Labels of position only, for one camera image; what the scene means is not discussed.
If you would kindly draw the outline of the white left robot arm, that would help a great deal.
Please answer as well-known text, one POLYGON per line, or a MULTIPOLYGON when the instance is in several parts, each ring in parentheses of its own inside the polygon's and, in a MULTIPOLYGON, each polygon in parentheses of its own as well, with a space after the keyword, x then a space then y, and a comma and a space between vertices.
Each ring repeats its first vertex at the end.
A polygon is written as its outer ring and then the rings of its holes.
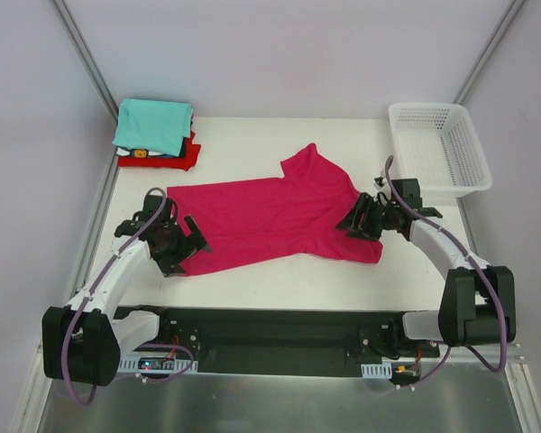
POLYGON ((136 278, 183 276, 182 263, 210 248, 192 216, 179 218, 176 202, 156 195, 146 196, 114 237, 99 274, 42 317, 43 371, 51 379, 106 386, 123 356, 144 344, 166 349, 173 331, 162 308, 138 307, 117 318, 118 306, 136 278))

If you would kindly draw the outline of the crimson pink t shirt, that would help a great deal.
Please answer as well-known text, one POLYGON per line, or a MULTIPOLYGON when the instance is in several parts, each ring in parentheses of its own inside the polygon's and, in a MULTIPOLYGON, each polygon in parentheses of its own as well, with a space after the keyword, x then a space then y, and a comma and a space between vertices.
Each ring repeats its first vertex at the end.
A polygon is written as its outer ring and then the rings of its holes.
POLYGON ((282 161, 280 178, 169 187, 182 215, 194 218, 211 246, 183 262, 189 276, 306 253, 376 264, 379 241, 337 230, 359 197, 350 176, 311 143, 282 161))

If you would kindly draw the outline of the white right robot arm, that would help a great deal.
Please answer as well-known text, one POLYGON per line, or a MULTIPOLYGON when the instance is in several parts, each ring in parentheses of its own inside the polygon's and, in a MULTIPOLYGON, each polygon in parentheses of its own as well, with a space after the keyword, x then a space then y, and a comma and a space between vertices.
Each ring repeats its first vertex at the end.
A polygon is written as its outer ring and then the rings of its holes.
POLYGON ((388 333, 396 355, 409 355, 420 340, 465 347, 499 345, 505 363, 516 335, 515 280, 506 266, 495 266, 472 253, 445 228, 442 214, 423 203, 416 179, 392 180, 390 193, 362 193, 338 223, 352 238, 377 241, 397 232, 435 266, 445 286, 436 310, 407 311, 388 333))

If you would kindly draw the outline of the white plastic basket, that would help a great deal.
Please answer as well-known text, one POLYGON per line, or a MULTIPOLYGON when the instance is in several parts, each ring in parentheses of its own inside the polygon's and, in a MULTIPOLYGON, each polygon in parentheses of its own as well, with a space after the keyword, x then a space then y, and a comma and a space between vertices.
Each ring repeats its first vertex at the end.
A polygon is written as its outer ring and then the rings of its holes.
POLYGON ((388 114, 393 178, 418 180, 424 200, 436 203, 491 188, 491 171, 464 106, 394 103, 388 114))

